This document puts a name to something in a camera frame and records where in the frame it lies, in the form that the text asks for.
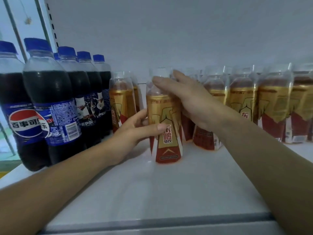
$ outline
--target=grey wall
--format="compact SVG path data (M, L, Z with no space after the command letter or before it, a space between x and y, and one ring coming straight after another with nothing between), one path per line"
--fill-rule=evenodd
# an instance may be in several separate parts
M313 0L47 0L59 46L114 71L312 59Z

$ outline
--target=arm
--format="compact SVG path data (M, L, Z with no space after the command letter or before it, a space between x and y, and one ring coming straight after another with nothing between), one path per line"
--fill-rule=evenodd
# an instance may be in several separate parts
M166 130L164 124L147 126L146 116L140 111L107 141L3 188L1 234L37 233L101 170L120 163L141 139Z
M313 164L215 100L192 79L178 71L174 76L178 82L160 77L153 82L180 97L184 113L218 136L287 233L313 234Z

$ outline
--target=pepsi label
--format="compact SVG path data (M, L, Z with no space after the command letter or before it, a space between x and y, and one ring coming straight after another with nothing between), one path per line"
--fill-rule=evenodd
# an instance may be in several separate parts
M48 145L63 145L81 135L74 100L35 103L34 106Z
M1 108L17 143L25 145L43 140L43 132L32 103L3 104Z
M110 95L109 90L104 89L102 90L103 102L104 102L104 111L111 111L111 104L110 104Z
M97 118L101 118L105 115L102 92L94 92L91 94L91 110Z
M88 127L96 124L96 103L92 102L92 94L75 98L75 105L80 126Z

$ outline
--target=person's left hand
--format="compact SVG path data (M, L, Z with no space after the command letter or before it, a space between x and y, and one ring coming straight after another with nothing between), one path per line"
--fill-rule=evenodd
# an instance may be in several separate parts
M110 164L120 163L124 157L143 139L157 136L166 131L166 124L148 125L147 109L130 117L106 142L112 154Z

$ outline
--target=blue bottle cap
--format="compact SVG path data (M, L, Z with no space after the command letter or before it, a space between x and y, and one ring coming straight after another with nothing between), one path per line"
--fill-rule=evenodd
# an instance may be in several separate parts
M0 52L17 54L13 43L0 40Z
M75 49L68 46L58 47L59 56L74 56L76 57Z
M94 61L97 62L104 62L104 56L103 55L93 55Z
M25 38L24 43L27 52L32 50L44 50L52 52L52 48L49 42L45 39Z
M59 54L58 53L53 53L53 57L55 60L60 60Z
M91 55L87 51L77 52L77 57L78 57L78 59L90 59L91 60Z

